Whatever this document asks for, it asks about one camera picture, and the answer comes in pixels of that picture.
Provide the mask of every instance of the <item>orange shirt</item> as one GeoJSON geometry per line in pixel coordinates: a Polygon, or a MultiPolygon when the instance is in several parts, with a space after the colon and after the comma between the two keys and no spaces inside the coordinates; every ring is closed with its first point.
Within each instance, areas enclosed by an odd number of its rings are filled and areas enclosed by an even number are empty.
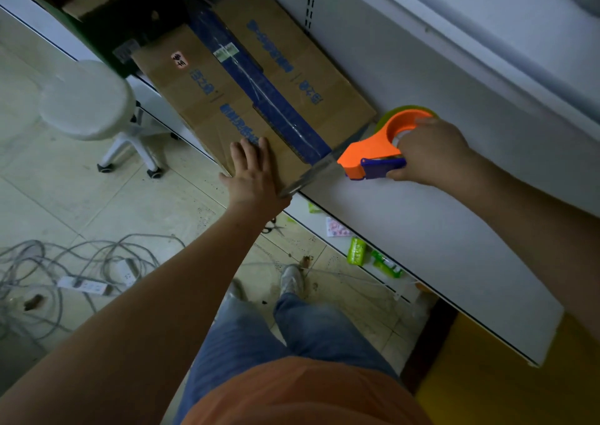
{"type": "Polygon", "coordinates": [[[231,378],[191,408],[184,425],[431,424],[415,399],[383,373],[286,357],[231,378]]]}

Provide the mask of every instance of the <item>white stool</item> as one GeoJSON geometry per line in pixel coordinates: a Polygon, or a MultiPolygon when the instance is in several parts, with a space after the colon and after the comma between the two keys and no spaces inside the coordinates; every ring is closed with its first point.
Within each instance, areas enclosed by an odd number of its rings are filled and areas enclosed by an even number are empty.
{"type": "Polygon", "coordinates": [[[116,135],[98,163],[98,171],[112,172],[112,159],[130,143],[146,163],[148,175],[160,178],[162,171],[142,137],[169,131],[149,114],[142,117],[143,113],[127,81],[93,60],[69,63],[44,87],[40,97],[40,116],[65,135],[79,140],[102,140],[116,135]]]}

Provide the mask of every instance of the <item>left hand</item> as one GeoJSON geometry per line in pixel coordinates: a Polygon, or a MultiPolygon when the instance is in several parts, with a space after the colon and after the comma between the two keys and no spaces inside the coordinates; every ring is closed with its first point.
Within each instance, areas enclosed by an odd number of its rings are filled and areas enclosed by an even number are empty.
{"type": "Polygon", "coordinates": [[[240,210],[265,223],[272,220],[292,201],[291,196],[279,197],[271,174],[271,151],[266,138],[259,139],[259,152],[248,139],[230,145],[235,176],[220,173],[219,179],[229,190],[230,211],[240,210]]]}

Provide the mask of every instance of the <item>hand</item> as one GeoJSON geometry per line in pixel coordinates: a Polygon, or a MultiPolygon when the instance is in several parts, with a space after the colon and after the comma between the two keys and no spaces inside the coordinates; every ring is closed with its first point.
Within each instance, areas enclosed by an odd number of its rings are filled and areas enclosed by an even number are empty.
{"type": "Polygon", "coordinates": [[[398,149],[406,167],[389,171],[387,178],[438,188],[464,173],[465,164],[478,156],[456,126],[436,118],[417,120],[417,127],[400,138],[398,149]]]}
{"type": "Polygon", "coordinates": [[[220,173],[219,179],[229,190],[228,210],[241,210],[253,218],[272,220],[285,209],[292,198],[279,197],[271,175],[269,141],[259,139],[260,155],[248,139],[230,145],[235,176],[220,173]]]}

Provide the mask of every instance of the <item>forearm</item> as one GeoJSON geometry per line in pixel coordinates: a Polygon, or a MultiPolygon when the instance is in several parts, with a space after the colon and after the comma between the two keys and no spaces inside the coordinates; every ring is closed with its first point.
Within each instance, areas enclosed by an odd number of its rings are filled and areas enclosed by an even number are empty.
{"type": "Polygon", "coordinates": [[[600,339],[600,220],[474,155],[440,188],[481,217],[600,339]]]}
{"type": "Polygon", "coordinates": [[[159,422],[262,227],[228,210],[15,384],[0,400],[4,419],[159,422]]]}

